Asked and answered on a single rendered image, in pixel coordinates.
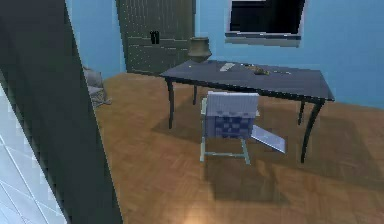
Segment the brown clay vase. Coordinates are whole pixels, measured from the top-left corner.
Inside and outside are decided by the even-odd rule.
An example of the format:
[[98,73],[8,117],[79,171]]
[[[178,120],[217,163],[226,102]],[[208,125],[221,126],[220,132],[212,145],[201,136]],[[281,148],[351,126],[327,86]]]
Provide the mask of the brown clay vase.
[[192,61],[201,63],[206,61],[211,55],[208,37],[192,37],[190,39],[188,56]]

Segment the pale blue woven chair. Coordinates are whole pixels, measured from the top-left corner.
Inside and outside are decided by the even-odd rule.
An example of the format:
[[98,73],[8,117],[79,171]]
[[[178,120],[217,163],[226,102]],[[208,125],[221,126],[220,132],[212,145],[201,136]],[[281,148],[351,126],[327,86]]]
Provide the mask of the pale blue woven chair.
[[[206,156],[224,156],[243,158],[247,165],[250,157],[246,140],[253,138],[281,153],[286,152],[286,142],[257,125],[254,120],[258,111],[258,93],[215,92],[209,91],[201,101],[202,136],[200,143],[200,161]],[[241,141],[240,154],[221,153],[206,150],[207,138],[233,138]]]

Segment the dark green panelled door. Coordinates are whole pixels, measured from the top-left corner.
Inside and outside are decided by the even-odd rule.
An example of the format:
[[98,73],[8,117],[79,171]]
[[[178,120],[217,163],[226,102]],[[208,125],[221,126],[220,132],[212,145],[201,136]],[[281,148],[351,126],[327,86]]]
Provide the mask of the dark green panelled door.
[[158,75],[189,59],[196,0],[116,0],[128,73]]

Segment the dark blue table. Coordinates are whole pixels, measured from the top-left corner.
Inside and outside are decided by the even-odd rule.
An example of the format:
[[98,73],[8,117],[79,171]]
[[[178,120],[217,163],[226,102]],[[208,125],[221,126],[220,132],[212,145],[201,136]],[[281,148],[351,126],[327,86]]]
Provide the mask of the dark blue table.
[[[235,66],[228,71],[221,72],[220,68],[225,63],[227,61],[207,60],[197,63],[188,60],[160,74],[160,77],[165,79],[168,88],[169,128],[172,128],[174,114],[173,82],[193,85],[194,92],[197,92],[197,87],[201,86],[299,101],[301,106],[298,124],[301,124],[305,104],[313,103],[314,107],[307,123],[301,149],[301,162],[304,162],[317,115],[326,101],[335,100],[322,73],[319,70],[260,65],[269,72],[269,75],[255,75],[246,68],[244,63],[239,62],[233,62]],[[289,71],[292,74],[274,73],[273,70]]]

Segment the grey cushioned seat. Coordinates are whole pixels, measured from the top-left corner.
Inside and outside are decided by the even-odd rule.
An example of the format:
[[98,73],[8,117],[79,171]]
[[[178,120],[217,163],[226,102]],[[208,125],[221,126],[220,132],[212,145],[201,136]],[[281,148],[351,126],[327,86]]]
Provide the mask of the grey cushioned seat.
[[87,67],[83,68],[83,73],[86,79],[92,107],[97,108],[102,104],[111,105],[112,99],[108,97],[104,88],[101,73]]

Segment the dark window with pale frame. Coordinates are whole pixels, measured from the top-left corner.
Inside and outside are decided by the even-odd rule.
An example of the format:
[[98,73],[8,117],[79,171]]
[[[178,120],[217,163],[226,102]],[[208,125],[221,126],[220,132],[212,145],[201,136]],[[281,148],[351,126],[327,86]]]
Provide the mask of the dark window with pale frame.
[[228,0],[225,42],[298,48],[306,0]]

